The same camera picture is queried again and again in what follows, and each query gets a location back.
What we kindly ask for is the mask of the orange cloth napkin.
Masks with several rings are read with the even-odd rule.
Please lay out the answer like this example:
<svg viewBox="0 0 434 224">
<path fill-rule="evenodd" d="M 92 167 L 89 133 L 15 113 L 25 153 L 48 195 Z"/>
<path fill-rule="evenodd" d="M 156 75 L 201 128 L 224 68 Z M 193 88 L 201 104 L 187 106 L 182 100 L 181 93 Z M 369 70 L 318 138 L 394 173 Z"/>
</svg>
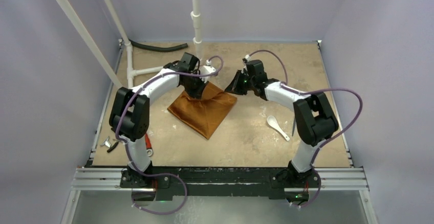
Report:
<svg viewBox="0 0 434 224">
<path fill-rule="evenodd" d="M 208 140 L 236 103 L 237 97 L 210 82 L 201 99 L 194 99 L 183 91 L 168 107 L 168 111 Z"/>
</svg>

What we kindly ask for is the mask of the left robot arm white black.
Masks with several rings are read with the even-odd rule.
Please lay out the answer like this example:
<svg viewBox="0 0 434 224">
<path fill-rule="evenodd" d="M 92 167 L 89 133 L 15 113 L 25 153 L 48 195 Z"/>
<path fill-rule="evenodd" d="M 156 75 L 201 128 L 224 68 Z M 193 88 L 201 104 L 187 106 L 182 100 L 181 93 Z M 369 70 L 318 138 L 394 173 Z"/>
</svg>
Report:
<svg viewBox="0 0 434 224">
<path fill-rule="evenodd" d="M 184 53 L 180 60 L 167 63 L 141 85 L 117 90 L 109 125 L 125 147 L 127 167 L 134 172 L 133 182 L 139 187 L 148 187 L 153 177 L 159 176 L 148 170 L 151 159 L 146 151 L 145 135 L 150 125 L 151 105 L 179 86 L 183 86 L 191 97 L 201 98 L 209 78 L 220 71 L 210 63 L 200 65 L 196 56 Z"/>
</svg>

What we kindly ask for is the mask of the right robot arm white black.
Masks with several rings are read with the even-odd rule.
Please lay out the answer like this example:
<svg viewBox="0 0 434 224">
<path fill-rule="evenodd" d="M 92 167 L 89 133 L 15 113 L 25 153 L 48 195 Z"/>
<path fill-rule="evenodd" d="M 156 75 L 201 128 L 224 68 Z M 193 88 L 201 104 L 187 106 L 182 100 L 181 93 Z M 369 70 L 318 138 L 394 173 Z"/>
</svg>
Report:
<svg viewBox="0 0 434 224">
<path fill-rule="evenodd" d="M 288 163 L 285 177 L 295 187 L 301 186 L 312 174 L 312 160 L 316 150 L 338 130 L 338 121 L 325 93 L 302 93 L 286 87 L 275 78 L 268 78 L 260 60 L 243 59 L 244 68 L 238 70 L 225 92 L 246 95 L 249 91 L 263 100 L 275 102 L 294 112 L 300 143 Z"/>
</svg>

